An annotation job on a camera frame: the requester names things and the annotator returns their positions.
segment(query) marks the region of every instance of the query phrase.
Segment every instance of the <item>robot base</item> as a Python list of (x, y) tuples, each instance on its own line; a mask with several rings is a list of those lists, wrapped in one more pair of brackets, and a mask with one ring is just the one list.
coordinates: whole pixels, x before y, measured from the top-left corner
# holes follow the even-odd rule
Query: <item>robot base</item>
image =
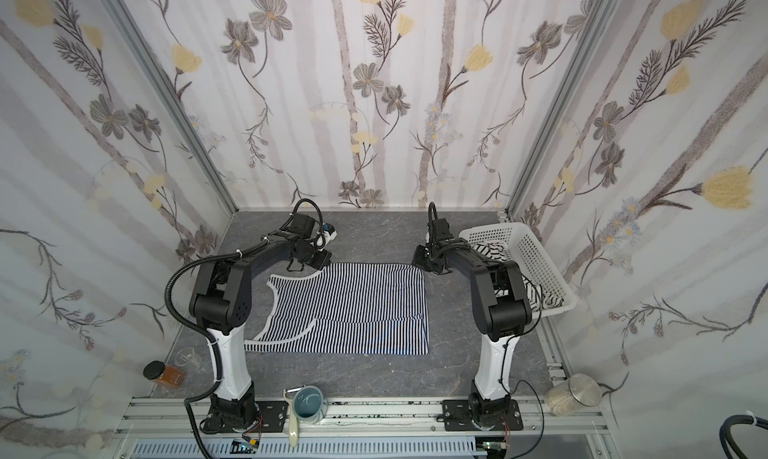
[(262, 432), (283, 432), (288, 403), (285, 401), (254, 401), (254, 384), (251, 383), (240, 399), (228, 401), (216, 394), (210, 397), (208, 416), (200, 424), (204, 434), (243, 432), (254, 425), (261, 415)]
[(483, 399), (475, 381), (467, 401), (447, 399), (442, 402), (446, 431), (504, 431), (502, 418), (511, 431), (522, 431), (523, 421), (517, 401), (509, 395), (500, 399)]

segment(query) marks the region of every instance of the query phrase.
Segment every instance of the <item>gray marble surface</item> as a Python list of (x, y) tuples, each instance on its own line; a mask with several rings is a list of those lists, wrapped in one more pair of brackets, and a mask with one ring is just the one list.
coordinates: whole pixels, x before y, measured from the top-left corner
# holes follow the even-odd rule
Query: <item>gray marble surface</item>
[[(447, 212), (454, 235), (464, 228), (497, 222), (494, 212)], [(221, 252), (244, 249), (280, 227), (284, 212), (238, 212), (222, 243)], [(417, 244), (425, 242), (426, 212), (328, 212), (325, 222), (336, 227), (338, 237), (328, 246), (333, 262), (404, 262), (410, 264)], [(313, 271), (307, 269), (302, 274)], [(274, 265), (253, 282), (253, 310), (245, 337), (252, 339), (264, 328), (273, 304), (266, 286), (269, 274), (286, 273), (286, 264)], [(283, 388), (314, 384), (327, 395), (348, 397), (466, 396), (480, 361), (481, 335), (475, 328), (469, 282), (460, 273), (425, 274), (429, 315), (429, 354), (332, 355), (246, 352), (248, 371), (257, 397), (279, 396)], [(186, 370), (181, 387), (158, 387), (153, 397), (187, 397), (210, 386), (212, 368), (203, 336), (185, 329), (171, 354), (192, 347), (204, 362), (196, 371)], [(514, 350), (510, 382), (526, 379), (539, 394), (552, 382), (535, 333), (525, 335)], [(530, 395), (524, 385), (519, 395)]]

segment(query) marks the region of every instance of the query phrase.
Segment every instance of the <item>spice jar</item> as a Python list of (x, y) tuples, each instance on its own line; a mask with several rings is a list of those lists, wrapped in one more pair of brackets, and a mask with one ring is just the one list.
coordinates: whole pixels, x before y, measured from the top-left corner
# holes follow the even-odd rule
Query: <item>spice jar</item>
[(163, 361), (151, 361), (144, 368), (144, 377), (168, 387), (179, 387), (186, 374)]

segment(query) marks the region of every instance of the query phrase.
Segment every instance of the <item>white plastic basket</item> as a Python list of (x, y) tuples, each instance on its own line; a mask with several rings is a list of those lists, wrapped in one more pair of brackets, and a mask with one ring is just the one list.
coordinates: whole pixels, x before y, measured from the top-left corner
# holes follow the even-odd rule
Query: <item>white plastic basket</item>
[(458, 234), (458, 237), (466, 239), (472, 245), (483, 241), (506, 242), (509, 247), (509, 255), (518, 263), (523, 274), (534, 284), (541, 285), (545, 292), (563, 298), (561, 306), (543, 309), (542, 317), (562, 314), (576, 307), (576, 295), (554, 266), (554, 262), (544, 250), (542, 243), (536, 239), (531, 229), (522, 222), (479, 225), (464, 229)]

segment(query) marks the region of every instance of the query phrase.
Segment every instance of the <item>glass canister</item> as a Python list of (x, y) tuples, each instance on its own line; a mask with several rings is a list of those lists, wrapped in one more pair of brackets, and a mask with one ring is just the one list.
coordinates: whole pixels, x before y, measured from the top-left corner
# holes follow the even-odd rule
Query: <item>glass canister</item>
[(556, 416), (567, 416), (584, 407), (600, 404), (600, 386), (586, 374), (574, 374), (544, 395), (544, 403)]
[(179, 387), (184, 381), (184, 372), (163, 361), (151, 361), (144, 368), (144, 377), (168, 387)]

